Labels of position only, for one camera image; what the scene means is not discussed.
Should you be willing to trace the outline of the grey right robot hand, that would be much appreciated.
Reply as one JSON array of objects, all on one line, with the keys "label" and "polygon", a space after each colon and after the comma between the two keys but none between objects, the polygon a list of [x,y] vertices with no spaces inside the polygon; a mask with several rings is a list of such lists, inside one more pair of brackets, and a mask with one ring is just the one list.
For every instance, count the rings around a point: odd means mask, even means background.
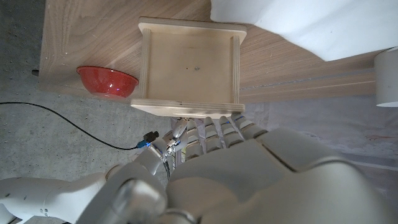
[{"label": "grey right robot hand", "polygon": [[178,118],[174,127],[163,136],[163,140],[167,143],[167,153],[171,154],[181,151],[187,145],[187,124],[184,118]]}]

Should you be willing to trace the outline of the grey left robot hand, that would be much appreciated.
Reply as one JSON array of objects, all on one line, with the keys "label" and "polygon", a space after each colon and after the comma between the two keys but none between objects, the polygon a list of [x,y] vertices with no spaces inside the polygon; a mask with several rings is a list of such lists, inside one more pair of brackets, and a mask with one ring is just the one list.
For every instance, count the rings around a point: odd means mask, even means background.
[{"label": "grey left robot hand", "polygon": [[397,213],[352,163],[299,132],[262,129],[239,113],[187,126],[186,160],[166,187],[158,139],[115,173],[79,223],[396,223]]}]

